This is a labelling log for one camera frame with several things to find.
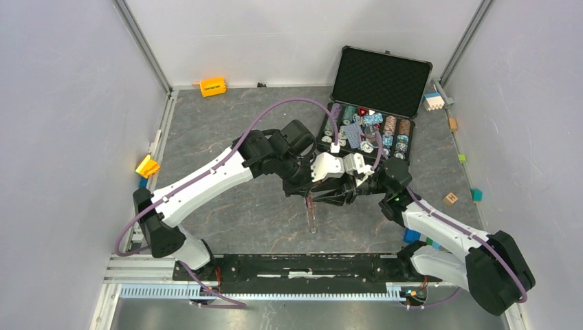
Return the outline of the red handled keyring tool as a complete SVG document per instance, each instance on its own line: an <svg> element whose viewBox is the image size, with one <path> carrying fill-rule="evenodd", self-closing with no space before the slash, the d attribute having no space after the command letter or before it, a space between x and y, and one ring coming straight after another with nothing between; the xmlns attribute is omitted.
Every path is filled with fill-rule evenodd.
<svg viewBox="0 0 583 330"><path fill-rule="evenodd" d="M317 233L316 214L315 214L313 197L311 196L311 193L309 193L305 197L305 205L306 205L306 211L307 211L307 222L308 222L309 232L311 234L315 234L315 233Z"/></svg>

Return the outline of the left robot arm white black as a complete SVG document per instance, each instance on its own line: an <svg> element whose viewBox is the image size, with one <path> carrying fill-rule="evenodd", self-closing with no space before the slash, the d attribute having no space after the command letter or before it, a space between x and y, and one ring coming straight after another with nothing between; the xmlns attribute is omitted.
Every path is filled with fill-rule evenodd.
<svg viewBox="0 0 583 330"><path fill-rule="evenodd" d="M210 248L203 239L185 232L182 221L221 193L261 175L280 177L287 194L311 183L310 167L302 154L315 141L298 120L283 129L251 130L183 179L153 192L138 188L133 203L152 257L171 256L187 264L199 280L211 278L216 262Z"/></svg>

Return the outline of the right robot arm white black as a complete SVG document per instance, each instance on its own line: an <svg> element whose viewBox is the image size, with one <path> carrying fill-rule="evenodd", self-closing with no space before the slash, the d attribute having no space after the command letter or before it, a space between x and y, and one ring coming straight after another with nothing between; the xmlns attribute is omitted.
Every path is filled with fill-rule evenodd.
<svg viewBox="0 0 583 330"><path fill-rule="evenodd" d="M317 188L338 184L326 196L350 203L358 195L383 194L382 214L399 226L437 242L439 249L415 241L398 256L397 272L407 281L419 276L438 278L470 293L486 312L499 316L514 304L525 303L536 280L514 238L473 228L432 207L415 194L406 161L385 159L376 167L360 154L317 156L311 165Z"/></svg>

